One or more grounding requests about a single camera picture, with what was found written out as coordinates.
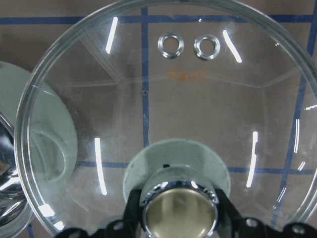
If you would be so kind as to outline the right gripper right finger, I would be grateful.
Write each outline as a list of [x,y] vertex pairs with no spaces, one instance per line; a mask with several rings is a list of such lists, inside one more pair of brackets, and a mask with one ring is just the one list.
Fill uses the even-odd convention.
[[317,230],[305,223],[289,223],[281,231],[271,228],[259,219],[242,216],[225,192],[215,190],[218,204],[216,231],[220,238],[315,238]]

